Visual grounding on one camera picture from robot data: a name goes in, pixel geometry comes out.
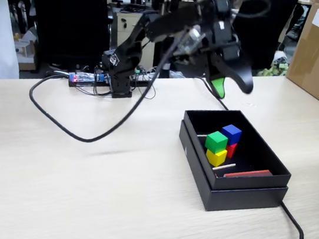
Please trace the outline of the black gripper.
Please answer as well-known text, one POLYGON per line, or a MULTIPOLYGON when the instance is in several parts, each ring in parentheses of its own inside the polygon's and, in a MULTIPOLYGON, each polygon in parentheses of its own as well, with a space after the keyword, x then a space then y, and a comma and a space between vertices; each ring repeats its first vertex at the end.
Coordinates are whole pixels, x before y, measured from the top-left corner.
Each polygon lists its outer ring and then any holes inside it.
POLYGON ((240 45, 229 20, 211 19, 207 25, 204 49, 206 55, 206 80, 218 99, 225 97, 224 80, 232 78, 239 89, 250 94, 253 91, 252 70, 240 55, 240 45))

